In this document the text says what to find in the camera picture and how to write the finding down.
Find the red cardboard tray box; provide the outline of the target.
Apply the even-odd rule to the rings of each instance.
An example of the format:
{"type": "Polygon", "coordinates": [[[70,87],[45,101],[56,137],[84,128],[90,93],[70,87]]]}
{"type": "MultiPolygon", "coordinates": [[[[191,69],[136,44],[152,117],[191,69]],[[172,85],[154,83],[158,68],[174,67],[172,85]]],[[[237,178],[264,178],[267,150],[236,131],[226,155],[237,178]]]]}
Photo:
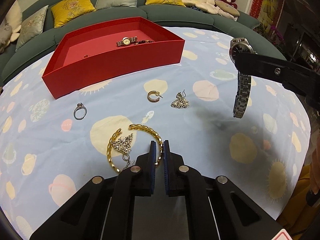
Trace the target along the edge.
{"type": "Polygon", "coordinates": [[[142,17],[97,23],[63,37],[42,79],[58,99],[114,77],[180,63],[184,43],[183,38],[142,17]],[[135,36],[136,43],[117,47],[122,38],[135,36]]]}

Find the cream flower shaped cushion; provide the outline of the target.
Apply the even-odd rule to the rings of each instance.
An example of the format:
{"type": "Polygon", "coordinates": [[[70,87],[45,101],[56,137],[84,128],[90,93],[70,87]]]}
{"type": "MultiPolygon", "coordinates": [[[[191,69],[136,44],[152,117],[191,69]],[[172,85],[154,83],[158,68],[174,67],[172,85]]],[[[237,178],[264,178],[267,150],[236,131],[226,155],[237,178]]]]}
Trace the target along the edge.
{"type": "Polygon", "coordinates": [[[182,0],[186,7],[199,9],[211,15],[218,15],[215,0],[182,0]]]}

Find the silver link wristwatch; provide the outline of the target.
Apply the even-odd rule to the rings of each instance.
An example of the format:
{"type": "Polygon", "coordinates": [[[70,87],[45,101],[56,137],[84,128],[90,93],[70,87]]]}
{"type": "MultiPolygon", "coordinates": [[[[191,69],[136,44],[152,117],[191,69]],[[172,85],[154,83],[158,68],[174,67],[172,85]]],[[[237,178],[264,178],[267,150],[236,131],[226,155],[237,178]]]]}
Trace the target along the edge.
{"type": "MultiPolygon", "coordinates": [[[[233,38],[230,42],[229,57],[235,64],[236,57],[241,53],[256,54],[248,40],[244,37],[233,38]]],[[[248,105],[251,91],[251,76],[238,72],[237,93],[233,107],[233,117],[241,119],[248,105]]]]}

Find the dark green curved sofa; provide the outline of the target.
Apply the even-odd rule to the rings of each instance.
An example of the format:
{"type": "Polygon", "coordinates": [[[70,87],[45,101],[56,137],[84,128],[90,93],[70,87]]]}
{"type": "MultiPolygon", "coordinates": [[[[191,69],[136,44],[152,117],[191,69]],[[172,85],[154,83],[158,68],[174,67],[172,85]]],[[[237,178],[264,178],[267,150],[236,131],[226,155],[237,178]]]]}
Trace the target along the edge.
{"type": "Polygon", "coordinates": [[[22,18],[25,20],[42,7],[48,7],[43,32],[19,49],[16,49],[14,44],[9,45],[4,53],[1,54],[2,86],[29,65],[54,51],[67,33],[104,21],[136,16],[146,18],[163,27],[191,27],[219,31],[232,37],[245,37],[258,54],[278,59],[285,58],[271,42],[253,30],[258,26],[259,22],[244,12],[241,12],[239,18],[234,21],[220,15],[211,15],[182,6],[169,4],[147,5],[146,0],[137,0],[135,8],[101,9],[79,16],[61,28],[54,28],[51,8],[60,1],[62,0],[38,0],[22,13],[22,18]]]}

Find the planet print blue tablecloth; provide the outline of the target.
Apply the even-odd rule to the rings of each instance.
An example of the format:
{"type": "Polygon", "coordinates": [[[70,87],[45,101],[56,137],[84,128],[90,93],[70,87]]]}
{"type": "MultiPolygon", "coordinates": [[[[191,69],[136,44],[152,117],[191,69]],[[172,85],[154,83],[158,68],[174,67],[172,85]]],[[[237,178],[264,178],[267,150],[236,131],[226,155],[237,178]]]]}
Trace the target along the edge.
{"type": "Polygon", "coordinates": [[[296,95],[253,78],[244,116],[233,117],[237,71],[231,37],[172,28],[185,40],[180,63],[136,72],[54,99],[42,80],[50,55],[1,95],[1,208],[23,239],[92,177],[115,175],[111,135],[153,128],[202,175],[228,177],[271,217],[287,204],[304,164],[310,121],[296,95]],[[163,96],[147,100],[151,90],[163,96]],[[185,90],[189,108],[170,105],[185,90]]]}

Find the left yellow floral cushion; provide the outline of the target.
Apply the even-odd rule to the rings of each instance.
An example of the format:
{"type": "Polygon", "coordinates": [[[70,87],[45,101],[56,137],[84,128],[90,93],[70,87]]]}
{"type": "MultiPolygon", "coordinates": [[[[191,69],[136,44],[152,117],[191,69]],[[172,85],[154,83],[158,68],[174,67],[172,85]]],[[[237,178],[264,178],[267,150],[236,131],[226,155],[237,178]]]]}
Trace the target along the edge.
{"type": "Polygon", "coordinates": [[[54,28],[63,27],[69,21],[84,14],[95,12],[91,0],[62,0],[51,8],[54,28]]]}

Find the gold wristwatch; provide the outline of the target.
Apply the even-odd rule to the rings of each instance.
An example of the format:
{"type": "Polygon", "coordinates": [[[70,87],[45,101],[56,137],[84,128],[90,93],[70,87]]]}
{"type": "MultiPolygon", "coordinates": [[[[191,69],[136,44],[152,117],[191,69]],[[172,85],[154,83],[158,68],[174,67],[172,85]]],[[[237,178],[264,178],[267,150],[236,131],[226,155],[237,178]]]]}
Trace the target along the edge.
{"type": "Polygon", "coordinates": [[[129,46],[137,42],[137,37],[124,37],[122,40],[116,42],[117,47],[129,46]]]}

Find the left grey floral cushion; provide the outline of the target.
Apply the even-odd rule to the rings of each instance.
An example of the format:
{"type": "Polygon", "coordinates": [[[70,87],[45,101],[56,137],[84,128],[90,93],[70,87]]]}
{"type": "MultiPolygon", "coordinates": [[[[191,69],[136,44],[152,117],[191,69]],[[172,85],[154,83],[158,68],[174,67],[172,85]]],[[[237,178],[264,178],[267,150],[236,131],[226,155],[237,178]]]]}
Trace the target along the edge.
{"type": "Polygon", "coordinates": [[[15,51],[18,51],[28,41],[43,32],[47,10],[48,5],[42,7],[22,22],[15,51]]]}

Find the brown mushroom plush cushion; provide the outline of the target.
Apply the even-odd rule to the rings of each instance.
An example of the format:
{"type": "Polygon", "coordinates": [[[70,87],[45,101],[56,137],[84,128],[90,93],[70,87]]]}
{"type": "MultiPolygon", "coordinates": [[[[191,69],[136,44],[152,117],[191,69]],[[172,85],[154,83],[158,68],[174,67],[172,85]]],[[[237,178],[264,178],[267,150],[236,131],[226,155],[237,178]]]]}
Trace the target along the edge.
{"type": "Polygon", "coordinates": [[[238,10],[223,1],[215,0],[215,5],[217,7],[217,13],[223,17],[234,19],[240,16],[238,10]]]}

